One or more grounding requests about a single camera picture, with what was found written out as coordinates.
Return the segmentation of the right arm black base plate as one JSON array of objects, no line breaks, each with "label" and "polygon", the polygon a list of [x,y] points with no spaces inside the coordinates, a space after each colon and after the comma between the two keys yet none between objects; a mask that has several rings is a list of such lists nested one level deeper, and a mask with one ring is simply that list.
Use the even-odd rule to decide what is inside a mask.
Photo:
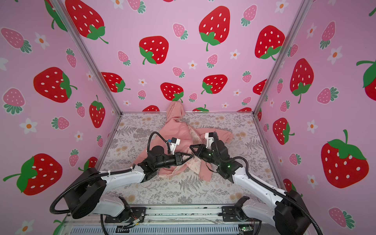
[{"label": "right arm black base plate", "polygon": [[256,218],[250,218],[245,213],[235,206],[223,206],[218,216],[222,217],[225,222],[260,222]]}]

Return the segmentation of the pink hooded zip jacket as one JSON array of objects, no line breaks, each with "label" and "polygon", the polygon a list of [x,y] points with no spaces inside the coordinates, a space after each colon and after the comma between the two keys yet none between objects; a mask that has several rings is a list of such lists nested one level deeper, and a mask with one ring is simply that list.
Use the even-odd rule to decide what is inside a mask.
[{"label": "pink hooded zip jacket", "polygon": [[[183,105],[179,102],[173,101],[168,107],[166,114],[166,123],[159,133],[165,139],[180,139],[180,144],[176,148],[177,152],[191,154],[190,145],[205,144],[207,142],[205,134],[209,132],[216,132],[219,139],[224,143],[230,143],[234,137],[229,131],[215,128],[193,128],[189,124],[182,122],[181,119],[186,113]],[[182,173],[186,168],[197,173],[200,180],[210,182],[212,179],[212,172],[210,171],[212,169],[211,166],[206,165],[205,162],[199,158],[192,158],[187,163],[180,166],[163,168],[159,170],[158,175],[163,178],[171,178]]]}]

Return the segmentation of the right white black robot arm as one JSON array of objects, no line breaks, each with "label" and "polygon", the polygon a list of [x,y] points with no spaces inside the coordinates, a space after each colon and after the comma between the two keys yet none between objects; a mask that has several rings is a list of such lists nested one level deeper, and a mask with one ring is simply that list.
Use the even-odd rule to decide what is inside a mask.
[{"label": "right white black robot arm", "polygon": [[268,209],[257,210],[243,204],[241,211],[247,217],[274,226],[281,235],[303,235],[309,226],[313,226],[317,234],[323,233],[297,192],[276,188],[251,174],[248,161],[241,156],[231,158],[222,141],[214,141],[211,148],[200,144],[191,145],[190,149],[201,160],[217,165],[217,173],[224,179],[250,191],[268,206]]}]

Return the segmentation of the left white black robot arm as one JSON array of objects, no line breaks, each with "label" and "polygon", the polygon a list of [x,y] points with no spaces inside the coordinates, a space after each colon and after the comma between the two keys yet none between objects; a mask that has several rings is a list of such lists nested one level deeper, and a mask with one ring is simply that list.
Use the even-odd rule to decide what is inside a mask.
[{"label": "left white black robot arm", "polygon": [[155,146],[147,152],[146,159],[131,168],[119,171],[87,169],[52,202],[50,213],[70,213],[74,219],[91,213],[119,217],[125,210],[125,200],[106,198],[107,192],[149,181],[158,170],[183,165],[193,157],[193,154],[182,152],[167,155],[163,147]]}]

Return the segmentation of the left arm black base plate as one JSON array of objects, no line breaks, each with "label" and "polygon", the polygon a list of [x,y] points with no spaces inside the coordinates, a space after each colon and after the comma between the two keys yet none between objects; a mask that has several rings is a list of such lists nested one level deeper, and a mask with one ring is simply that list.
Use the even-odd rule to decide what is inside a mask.
[{"label": "left arm black base plate", "polygon": [[117,217],[112,217],[107,215],[105,218],[105,223],[131,223],[137,221],[143,223],[146,215],[146,207],[131,207],[125,209]]}]

